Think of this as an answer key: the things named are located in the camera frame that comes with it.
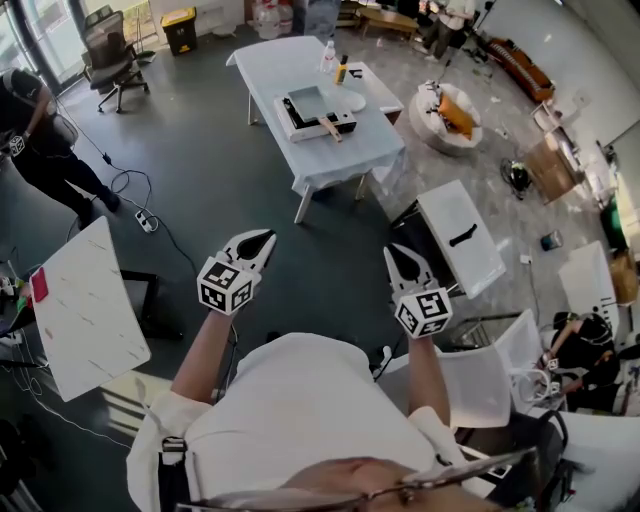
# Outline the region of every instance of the glasses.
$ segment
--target glasses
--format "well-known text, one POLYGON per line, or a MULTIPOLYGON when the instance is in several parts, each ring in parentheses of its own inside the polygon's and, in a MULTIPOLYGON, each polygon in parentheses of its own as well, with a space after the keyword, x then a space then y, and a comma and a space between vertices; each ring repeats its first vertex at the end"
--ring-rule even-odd
POLYGON ((177 511, 230 510, 244 512, 329 512, 356 510, 359 506, 385 494, 398 494, 410 503, 416 491, 439 489, 459 484, 489 471, 514 465, 525 457, 536 458, 535 447, 478 460, 462 467, 448 466, 437 473, 427 471, 404 477, 397 485, 368 494, 324 493, 306 489, 281 488, 268 491, 245 491, 221 494, 208 500, 178 504, 177 511))

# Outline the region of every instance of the white tablecloth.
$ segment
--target white tablecloth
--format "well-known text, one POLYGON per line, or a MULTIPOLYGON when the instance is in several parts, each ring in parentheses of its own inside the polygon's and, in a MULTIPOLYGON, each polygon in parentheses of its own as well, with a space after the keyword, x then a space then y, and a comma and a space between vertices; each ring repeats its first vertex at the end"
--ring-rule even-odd
POLYGON ((354 114, 358 125, 353 133, 343 135, 341 144, 330 136, 292 143, 282 128, 274 107, 277 97, 312 85, 325 90, 340 87, 333 84, 333 76, 317 70, 323 50, 313 36, 288 37, 236 50, 227 66, 238 66, 291 168, 293 190, 303 194, 306 185, 322 189, 371 170, 387 188, 393 180, 392 169, 402 168, 403 159, 398 157, 405 146, 362 80, 347 74, 345 85, 363 94, 367 106, 354 114))

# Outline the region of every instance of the white table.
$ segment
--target white table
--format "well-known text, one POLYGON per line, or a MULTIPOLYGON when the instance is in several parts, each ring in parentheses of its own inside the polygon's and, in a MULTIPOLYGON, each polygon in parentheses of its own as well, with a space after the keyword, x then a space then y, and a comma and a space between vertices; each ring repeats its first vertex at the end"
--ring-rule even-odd
POLYGON ((478 296, 505 273, 506 267, 471 197, 455 180, 420 194, 418 210, 442 251, 460 290, 478 296), (476 226, 471 237, 452 246, 452 240, 476 226))
POLYGON ((356 194, 359 199, 364 177, 373 169, 375 178, 384 182, 405 147, 363 80, 356 80, 348 73, 345 85, 367 101, 364 110, 354 114, 358 123, 355 131, 343 135, 341 144, 330 136, 297 143, 289 141, 275 111, 274 100, 303 87, 317 85, 327 91, 339 87, 333 84, 332 75, 317 69, 323 50, 313 36, 288 37, 241 48, 227 61, 227 66, 238 66, 249 88, 249 124, 255 122, 255 102, 291 168, 292 188, 302 196, 296 223, 302 222, 314 191, 362 177, 356 194))
POLYGON ((149 360, 105 217, 76 235, 43 268, 49 294, 33 305, 65 402, 149 360))

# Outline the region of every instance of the sneaker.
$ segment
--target sneaker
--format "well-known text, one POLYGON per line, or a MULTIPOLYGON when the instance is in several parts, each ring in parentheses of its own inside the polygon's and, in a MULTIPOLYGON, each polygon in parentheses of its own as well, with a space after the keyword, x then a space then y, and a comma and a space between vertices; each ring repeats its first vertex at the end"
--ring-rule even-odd
POLYGON ((105 187, 104 189, 105 193, 100 196, 100 201, 105 204, 105 206, 111 213, 115 213, 120 206, 120 198, 116 194, 111 192, 111 190, 109 190, 107 187, 105 187))
POLYGON ((82 209, 78 213, 78 229, 82 231, 91 224, 91 214, 93 213, 93 204, 86 197, 82 200, 82 209))
POLYGON ((425 55, 431 55, 431 52, 424 46, 422 46, 422 43, 411 43, 411 49, 420 53, 424 53, 425 55))

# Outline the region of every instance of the white round chair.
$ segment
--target white round chair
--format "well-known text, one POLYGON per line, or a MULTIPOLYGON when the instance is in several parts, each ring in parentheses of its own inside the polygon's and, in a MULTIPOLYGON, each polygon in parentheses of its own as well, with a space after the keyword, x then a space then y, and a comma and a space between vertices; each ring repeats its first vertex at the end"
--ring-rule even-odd
POLYGON ((450 133, 438 112, 429 112, 438 104, 437 93, 432 84, 423 84, 411 99, 409 120, 420 140, 447 155, 459 156, 472 151, 482 140, 480 113, 464 91, 451 84, 440 84, 442 92, 449 96, 473 119, 471 140, 459 133, 450 133))

